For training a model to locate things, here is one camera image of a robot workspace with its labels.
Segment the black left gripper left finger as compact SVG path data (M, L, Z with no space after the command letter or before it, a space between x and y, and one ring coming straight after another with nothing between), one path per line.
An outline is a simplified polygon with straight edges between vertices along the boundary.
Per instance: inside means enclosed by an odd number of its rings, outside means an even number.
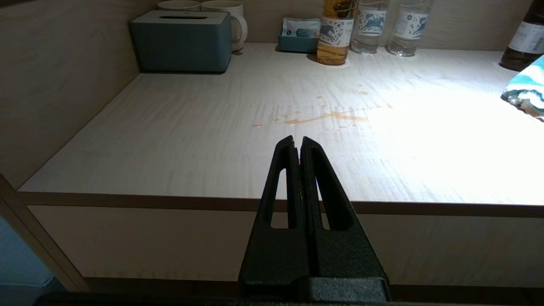
M245 286L288 286L310 275L306 212L294 139L280 140L273 153L260 205L239 273ZM288 228L272 227L282 171L286 172Z

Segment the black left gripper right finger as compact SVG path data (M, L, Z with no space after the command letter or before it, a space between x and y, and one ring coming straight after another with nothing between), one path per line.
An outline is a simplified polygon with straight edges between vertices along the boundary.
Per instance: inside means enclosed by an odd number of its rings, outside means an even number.
M387 279L323 147L309 137L300 166L312 275Z

